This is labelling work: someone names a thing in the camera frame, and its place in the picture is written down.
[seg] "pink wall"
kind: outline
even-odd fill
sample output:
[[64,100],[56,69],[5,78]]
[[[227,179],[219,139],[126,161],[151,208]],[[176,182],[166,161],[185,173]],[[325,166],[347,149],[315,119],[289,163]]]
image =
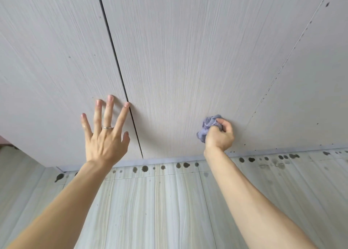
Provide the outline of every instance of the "pink wall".
[[10,142],[7,141],[5,138],[0,136],[0,145],[4,145],[4,144],[7,144],[7,143],[10,143]]

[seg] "wall trim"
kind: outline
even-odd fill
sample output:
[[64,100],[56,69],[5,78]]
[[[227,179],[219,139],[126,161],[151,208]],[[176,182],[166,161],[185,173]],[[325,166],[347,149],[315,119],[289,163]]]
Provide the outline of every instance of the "wall trim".
[[[332,145],[312,146],[312,147],[286,147],[286,148],[276,148],[276,149],[267,149],[267,150],[239,151],[239,152],[227,151],[226,154],[229,157],[239,157],[239,156],[270,155],[270,154],[304,152],[304,151],[315,151],[315,150],[331,150],[331,149],[338,149],[338,148],[348,148],[348,144],[332,144]],[[117,168],[117,167],[124,167],[124,166],[154,165],[154,164],[165,164],[165,163],[201,161],[201,160],[205,160],[203,155],[159,158],[159,159],[138,159],[138,160],[132,160],[132,161],[121,160],[113,167]],[[83,164],[63,165],[63,166],[57,166],[56,168],[64,172],[77,171],[77,170],[80,170],[82,165]]]

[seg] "hand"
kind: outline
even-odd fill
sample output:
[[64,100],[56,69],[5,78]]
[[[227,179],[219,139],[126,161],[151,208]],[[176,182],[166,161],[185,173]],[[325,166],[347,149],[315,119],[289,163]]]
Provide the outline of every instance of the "hand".
[[[126,102],[117,118],[114,128],[102,128],[102,101],[97,100],[94,110],[94,132],[90,128],[86,114],[81,115],[82,127],[85,130],[86,158],[88,161],[103,162],[111,167],[116,164],[126,153],[129,145],[129,134],[123,134],[122,127],[125,123],[130,103]],[[113,96],[107,97],[107,106],[104,113],[103,126],[111,127],[113,110]]]
[[220,132],[217,126],[211,126],[205,138],[205,149],[219,148],[225,151],[232,146],[235,140],[232,125],[224,119],[217,118],[216,120],[222,124],[223,131]]

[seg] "ceiling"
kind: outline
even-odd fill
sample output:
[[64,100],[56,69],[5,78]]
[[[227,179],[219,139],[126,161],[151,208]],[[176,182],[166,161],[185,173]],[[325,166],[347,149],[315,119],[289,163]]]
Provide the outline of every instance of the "ceiling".
[[0,2],[0,134],[45,166],[84,162],[107,94],[132,103],[125,160],[202,154],[216,114],[231,151],[347,143],[347,0]]

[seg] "purple cloth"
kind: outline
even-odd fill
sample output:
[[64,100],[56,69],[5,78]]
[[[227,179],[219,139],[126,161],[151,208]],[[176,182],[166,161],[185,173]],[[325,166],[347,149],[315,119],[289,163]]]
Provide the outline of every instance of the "purple cloth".
[[222,125],[218,123],[218,121],[216,120],[216,118],[221,118],[221,115],[215,115],[215,116],[211,116],[211,117],[207,117],[204,119],[203,121],[203,125],[202,125],[202,130],[200,130],[197,133],[197,138],[202,142],[205,143],[205,137],[207,136],[207,133],[209,131],[209,128],[213,125],[219,127],[219,130],[222,131]]

